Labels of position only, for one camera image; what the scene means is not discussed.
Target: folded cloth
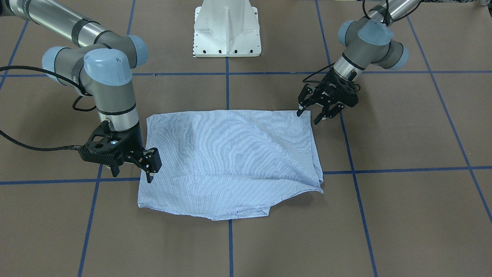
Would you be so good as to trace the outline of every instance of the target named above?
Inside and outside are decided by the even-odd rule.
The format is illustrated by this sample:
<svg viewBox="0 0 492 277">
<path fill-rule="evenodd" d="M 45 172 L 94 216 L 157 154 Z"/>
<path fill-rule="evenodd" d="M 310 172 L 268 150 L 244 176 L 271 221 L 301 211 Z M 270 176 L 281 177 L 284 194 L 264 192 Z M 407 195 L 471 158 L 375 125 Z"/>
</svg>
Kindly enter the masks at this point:
<svg viewBox="0 0 492 277">
<path fill-rule="evenodd" d="M 216 110 L 153 115 L 147 148 L 162 168 L 142 173 L 138 207 L 211 220 L 267 216 L 306 191 L 323 193 L 310 112 Z"/>
</svg>

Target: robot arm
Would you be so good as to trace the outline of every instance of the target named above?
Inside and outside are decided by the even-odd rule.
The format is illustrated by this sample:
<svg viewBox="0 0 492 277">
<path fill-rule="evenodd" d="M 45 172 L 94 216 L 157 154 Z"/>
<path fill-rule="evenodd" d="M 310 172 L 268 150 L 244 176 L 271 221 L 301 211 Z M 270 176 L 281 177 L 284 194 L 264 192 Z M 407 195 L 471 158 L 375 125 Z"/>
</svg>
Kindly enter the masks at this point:
<svg viewBox="0 0 492 277">
<path fill-rule="evenodd" d="M 137 36 L 119 36 L 53 0 L 0 0 L 0 4 L 0 16 L 33 21 L 80 47 L 53 47 L 43 56 L 42 64 L 44 69 L 78 83 L 85 90 L 77 90 L 80 95 L 94 97 L 101 124 L 79 150 L 81 158 L 105 164 L 113 177 L 123 163 L 133 163 L 146 172 L 150 183 L 161 160 L 157 148 L 142 146 L 130 69 L 147 61 L 145 43 Z"/>
<path fill-rule="evenodd" d="M 419 3 L 420 0 L 384 0 L 359 21 L 345 22 L 338 31 L 338 40 L 347 48 L 319 85 L 304 86 L 298 98 L 297 115 L 308 106 L 319 104 L 323 109 L 314 123 L 333 118 L 346 105 L 354 107 L 359 102 L 354 81 L 369 64 L 384 69 L 401 68 L 408 60 L 408 49 L 393 40 L 393 31 L 388 27 Z"/>
</svg>

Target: striped cloth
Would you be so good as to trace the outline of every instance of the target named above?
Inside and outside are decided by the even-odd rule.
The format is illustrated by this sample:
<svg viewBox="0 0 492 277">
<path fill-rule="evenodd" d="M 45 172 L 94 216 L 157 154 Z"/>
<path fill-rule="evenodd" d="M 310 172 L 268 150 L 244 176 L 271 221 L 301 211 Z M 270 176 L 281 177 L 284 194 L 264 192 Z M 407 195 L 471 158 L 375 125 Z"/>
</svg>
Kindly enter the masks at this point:
<svg viewBox="0 0 492 277">
<path fill-rule="evenodd" d="M 323 193 L 310 112 L 216 110 L 153 115 L 147 147 L 162 168 L 138 207 L 225 220 L 267 216 L 306 191 Z"/>
</svg>

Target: light blue cap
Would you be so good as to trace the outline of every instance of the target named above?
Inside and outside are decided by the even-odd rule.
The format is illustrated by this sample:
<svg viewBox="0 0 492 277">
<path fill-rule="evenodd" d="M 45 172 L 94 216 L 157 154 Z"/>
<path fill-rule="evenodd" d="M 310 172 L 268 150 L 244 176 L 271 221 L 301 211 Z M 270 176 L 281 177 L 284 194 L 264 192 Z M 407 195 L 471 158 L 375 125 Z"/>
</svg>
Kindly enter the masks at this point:
<svg viewBox="0 0 492 277">
<path fill-rule="evenodd" d="M 141 66 L 147 62 L 149 59 L 149 50 L 145 42 L 136 35 L 127 35 L 133 41 L 135 45 L 135 50 L 137 51 L 137 65 L 135 67 Z"/>
<path fill-rule="evenodd" d="M 408 52 L 408 49 L 405 47 L 405 45 L 402 45 L 402 46 L 403 46 L 403 53 L 402 53 L 400 59 L 398 60 L 398 62 L 394 66 L 392 66 L 388 69 L 391 69 L 391 70 L 400 69 L 408 61 L 408 56 L 410 55 L 410 53 Z"/>
<path fill-rule="evenodd" d="M 393 38 L 393 31 L 379 21 L 371 19 L 357 33 L 359 38 L 372 45 L 386 45 Z"/>
<path fill-rule="evenodd" d="M 340 43 L 345 47 L 347 47 L 345 44 L 345 37 L 347 36 L 348 27 L 354 22 L 354 20 L 345 21 L 345 23 L 343 23 L 338 30 L 338 41 L 340 41 Z"/>
<path fill-rule="evenodd" d="M 65 49 L 65 48 L 67 48 L 67 47 L 55 46 L 55 47 L 48 49 L 48 51 L 46 51 L 46 53 L 44 53 L 43 60 L 41 61 L 41 64 L 43 65 L 43 69 L 51 71 L 51 72 L 55 72 L 55 60 L 57 58 L 57 55 L 62 49 Z M 58 78 L 56 78 L 55 76 L 50 75 L 50 74 L 46 74 L 46 76 L 50 77 L 55 82 L 62 84 L 60 82 L 60 80 L 58 80 Z"/>
<path fill-rule="evenodd" d="M 126 55 L 117 49 L 100 48 L 84 56 L 84 69 L 94 81 L 108 86 L 123 86 L 131 81 Z"/>
</svg>

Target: white mount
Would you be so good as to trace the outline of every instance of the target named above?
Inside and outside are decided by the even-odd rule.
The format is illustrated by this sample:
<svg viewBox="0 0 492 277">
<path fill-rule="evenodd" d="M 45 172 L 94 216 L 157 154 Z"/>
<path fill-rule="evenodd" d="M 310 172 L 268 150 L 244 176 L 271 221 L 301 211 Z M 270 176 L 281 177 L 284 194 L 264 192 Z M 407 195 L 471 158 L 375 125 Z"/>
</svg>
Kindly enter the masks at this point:
<svg viewBox="0 0 492 277">
<path fill-rule="evenodd" d="M 249 0 L 204 0 L 195 9 L 193 55 L 256 57 L 261 54 L 258 9 Z"/>
</svg>

